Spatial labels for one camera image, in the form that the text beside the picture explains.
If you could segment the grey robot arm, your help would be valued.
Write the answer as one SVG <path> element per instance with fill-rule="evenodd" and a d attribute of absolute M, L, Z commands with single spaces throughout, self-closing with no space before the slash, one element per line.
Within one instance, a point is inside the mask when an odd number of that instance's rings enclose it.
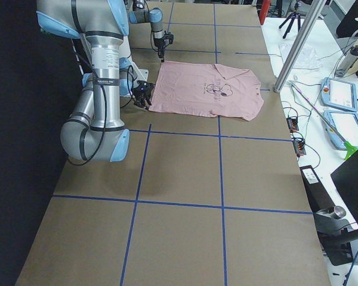
<path fill-rule="evenodd" d="M 162 63 L 165 62 L 166 48 L 173 44 L 174 35 L 163 28 L 163 12 L 160 8 L 150 9 L 147 1 L 133 1 L 128 12 L 131 24 L 149 23 L 150 44 Z"/>
<path fill-rule="evenodd" d="M 53 35 L 85 38 L 91 73 L 63 125 L 60 141 L 72 158 L 122 161 L 129 130 L 120 116 L 121 46 L 128 46 L 128 16 L 123 1 L 37 1 L 40 27 Z"/>

